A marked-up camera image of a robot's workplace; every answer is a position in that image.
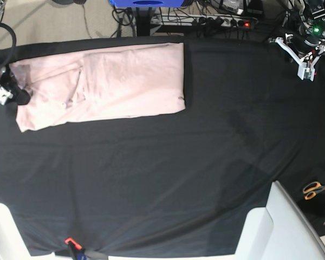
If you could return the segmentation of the pink T-shirt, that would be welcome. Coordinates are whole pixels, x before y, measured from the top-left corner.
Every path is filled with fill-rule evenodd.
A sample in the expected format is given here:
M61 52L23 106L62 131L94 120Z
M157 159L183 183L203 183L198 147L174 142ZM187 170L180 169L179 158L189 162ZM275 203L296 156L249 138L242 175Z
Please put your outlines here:
M17 109L22 132L185 109L182 43L49 55L17 61L10 69L31 95Z

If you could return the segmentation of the white power strip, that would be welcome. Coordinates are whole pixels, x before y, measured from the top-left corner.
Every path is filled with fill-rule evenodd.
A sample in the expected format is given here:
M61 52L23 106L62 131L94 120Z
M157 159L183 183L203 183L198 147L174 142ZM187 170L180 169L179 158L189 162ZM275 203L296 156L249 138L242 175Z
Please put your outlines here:
M252 28L256 21L254 19L230 16L230 15L183 15L183 14L155 14L151 19L152 25L170 26L197 26L205 25L207 22L216 22L222 27L228 28Z

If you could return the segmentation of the blue plastic box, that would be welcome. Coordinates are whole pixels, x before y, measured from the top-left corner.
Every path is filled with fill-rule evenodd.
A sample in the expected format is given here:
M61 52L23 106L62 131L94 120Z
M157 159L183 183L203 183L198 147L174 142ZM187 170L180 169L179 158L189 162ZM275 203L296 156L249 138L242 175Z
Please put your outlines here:
M182 7L183 0L109 0L109 3L117 8L143 8L143 7Z

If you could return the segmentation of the black stand pole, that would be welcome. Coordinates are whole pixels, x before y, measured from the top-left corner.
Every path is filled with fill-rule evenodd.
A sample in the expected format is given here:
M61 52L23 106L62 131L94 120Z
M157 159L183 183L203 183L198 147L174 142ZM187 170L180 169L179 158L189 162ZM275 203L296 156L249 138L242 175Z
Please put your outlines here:
M151 17L153 8L134 8L137 37L151 34Z

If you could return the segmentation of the red black clamp bottom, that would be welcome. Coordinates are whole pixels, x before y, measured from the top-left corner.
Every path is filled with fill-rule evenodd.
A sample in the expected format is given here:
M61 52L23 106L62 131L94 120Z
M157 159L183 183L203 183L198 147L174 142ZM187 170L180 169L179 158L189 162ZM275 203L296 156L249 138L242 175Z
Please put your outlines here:
M67 244L70 257L73 260L87 260L85 249L80 244L71 237L68 237L64 242Z

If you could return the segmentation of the black table cloth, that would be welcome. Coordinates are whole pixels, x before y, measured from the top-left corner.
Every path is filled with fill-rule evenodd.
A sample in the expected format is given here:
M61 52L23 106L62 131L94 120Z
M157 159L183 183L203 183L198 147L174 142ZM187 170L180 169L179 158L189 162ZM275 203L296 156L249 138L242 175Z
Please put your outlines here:
M130 44L185 45L186 109L22 133L0 105L0 203L33 255L74 238L109 256L235 252L245 217L278 180L320 236L325 192L325 57L300 80L275 44L176 36L18 47L14 60Z

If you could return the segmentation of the orange handled scissors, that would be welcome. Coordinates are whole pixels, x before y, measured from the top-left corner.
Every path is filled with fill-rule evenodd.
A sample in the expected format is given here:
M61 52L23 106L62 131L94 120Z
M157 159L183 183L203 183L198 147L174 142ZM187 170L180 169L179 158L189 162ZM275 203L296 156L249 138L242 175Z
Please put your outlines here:
M302 193L305 200L311 200L323 191L325 191L325 185L322 185L319 181L314 181L305 186Z

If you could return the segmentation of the white table frame left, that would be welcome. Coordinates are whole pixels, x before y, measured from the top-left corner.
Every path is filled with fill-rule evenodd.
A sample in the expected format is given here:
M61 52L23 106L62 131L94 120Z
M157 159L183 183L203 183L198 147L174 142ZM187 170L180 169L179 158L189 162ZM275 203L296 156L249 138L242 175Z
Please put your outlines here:
M2 203L0 203L0 259L55 259L54 253L36 257L30 255L10 210Z

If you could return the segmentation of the white table frame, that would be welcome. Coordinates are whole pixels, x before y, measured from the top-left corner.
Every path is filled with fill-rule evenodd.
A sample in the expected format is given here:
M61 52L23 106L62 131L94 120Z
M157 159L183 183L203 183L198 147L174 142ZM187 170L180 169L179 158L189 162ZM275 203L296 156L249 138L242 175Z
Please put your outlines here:
M36 257L30 255L10 210L2 203L0 203L0 259L55 259L54 253Z
M234 259L325 259L325 245L286 189L275 181L266 206L248 212Z

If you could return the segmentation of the white table frame right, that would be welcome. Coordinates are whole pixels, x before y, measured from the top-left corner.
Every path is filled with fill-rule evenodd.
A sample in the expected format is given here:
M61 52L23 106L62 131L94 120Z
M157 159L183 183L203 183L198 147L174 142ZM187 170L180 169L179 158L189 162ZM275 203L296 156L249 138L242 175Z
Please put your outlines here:
M275 181L266 206L248 212L234 259L325 259L325 245L286 189Z

